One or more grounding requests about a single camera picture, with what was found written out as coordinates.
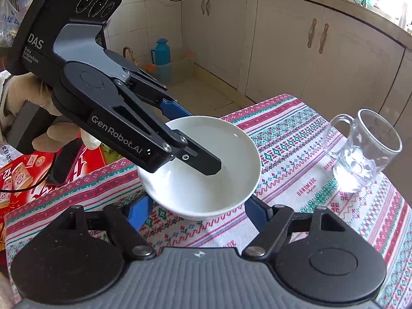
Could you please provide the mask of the gloved left hand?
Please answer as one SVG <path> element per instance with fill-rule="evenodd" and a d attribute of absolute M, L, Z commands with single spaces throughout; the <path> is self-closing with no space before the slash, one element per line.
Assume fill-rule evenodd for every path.
<path fill-rule="evenodd" d="M 54 153 L 81 138 L 90 150 L 101 142 L 62 116 L 46 83 L 34 74 L 1 72 L 1 145 L 23 154 Z"/>

